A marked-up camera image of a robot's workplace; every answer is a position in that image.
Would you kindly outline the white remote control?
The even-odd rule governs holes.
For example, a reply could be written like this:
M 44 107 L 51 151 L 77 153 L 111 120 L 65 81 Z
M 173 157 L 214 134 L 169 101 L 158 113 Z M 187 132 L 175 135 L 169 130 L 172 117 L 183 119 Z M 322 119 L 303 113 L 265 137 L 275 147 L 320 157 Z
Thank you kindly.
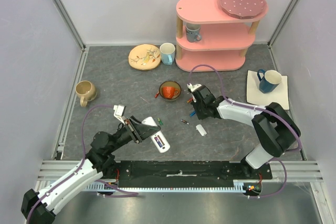
M 159 127 L 153 117 L 147 117 L 142 121 L 142 124 Z M 150 136 L 152 142 L 160 153 L 165 153 L 170 149 L 170 144 L 163 135 L 161 130 Z

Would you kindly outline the white battery cover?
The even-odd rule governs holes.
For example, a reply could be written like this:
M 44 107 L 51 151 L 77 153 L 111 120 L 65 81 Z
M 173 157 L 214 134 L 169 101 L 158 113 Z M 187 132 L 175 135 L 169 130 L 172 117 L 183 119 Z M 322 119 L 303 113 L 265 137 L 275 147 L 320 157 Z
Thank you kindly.
M 198 125 L 196 126 L 196 129 L 197 129 L 197 131 L 199 132 L 199 134 L 200 134 L 201 136 L 205 136 L 205 135 L 207 135 L 207 132 L 205 131 L 205 129 L 203 128 L 203 126 L 202 126 L 201 124 L 198 124 Z

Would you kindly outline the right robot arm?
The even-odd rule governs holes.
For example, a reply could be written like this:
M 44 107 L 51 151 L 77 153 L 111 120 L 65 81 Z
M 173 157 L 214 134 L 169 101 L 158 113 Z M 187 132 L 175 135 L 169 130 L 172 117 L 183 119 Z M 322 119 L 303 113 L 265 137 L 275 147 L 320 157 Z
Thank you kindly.
M 240 162 L 240 172 L 245 178 L 254 178 L 259 168 L 269 160 L 292 151 L 289 147 L 294 142 L 301 146 L 301 132 L 280 104 L 272 102 L 268 106 L 252 106 L 222 95 L 216 98 L 202 84 L 189 83 L 187 87 L 198 119 L 233 120 L 254 128 L 259 145 Z

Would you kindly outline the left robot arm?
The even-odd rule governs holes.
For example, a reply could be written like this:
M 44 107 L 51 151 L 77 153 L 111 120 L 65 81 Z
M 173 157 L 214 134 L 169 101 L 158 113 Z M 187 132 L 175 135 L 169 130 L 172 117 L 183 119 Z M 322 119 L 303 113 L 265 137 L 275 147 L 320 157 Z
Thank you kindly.
M 81 161 L 68 173 L 39 191 L 30 189 L 24 194 L 21 212 L 27 223 L 53 223 L 56 215 L 88 185 L 115 173 L 114 151 L 129 142 L 141 143 L 150 138 L 160 153 L 170 144 L 153 117 L 142 122 L 131 116 L 114 134 L 98 132 Z

